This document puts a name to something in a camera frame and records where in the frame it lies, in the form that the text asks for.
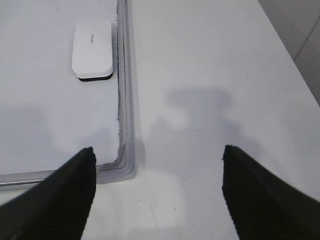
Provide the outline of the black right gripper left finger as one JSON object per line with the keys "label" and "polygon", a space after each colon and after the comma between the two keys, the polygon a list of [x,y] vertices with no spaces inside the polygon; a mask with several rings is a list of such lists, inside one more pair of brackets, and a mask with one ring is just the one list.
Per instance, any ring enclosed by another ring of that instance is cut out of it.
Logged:
{"label": "black right gripper left finger", "polygon": [[2,240],[79,240],[96,193],[96,156],[80,150],[45,180],[0,207]]}

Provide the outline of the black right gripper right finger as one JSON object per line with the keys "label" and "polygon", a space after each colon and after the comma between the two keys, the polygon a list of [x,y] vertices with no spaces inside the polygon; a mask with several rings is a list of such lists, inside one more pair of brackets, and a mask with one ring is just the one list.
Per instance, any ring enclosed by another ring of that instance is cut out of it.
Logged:
{"label": "black right gripper right finger", "polygon": [[226,145],[222,193],[241,240],[318,240],[320,203]]}

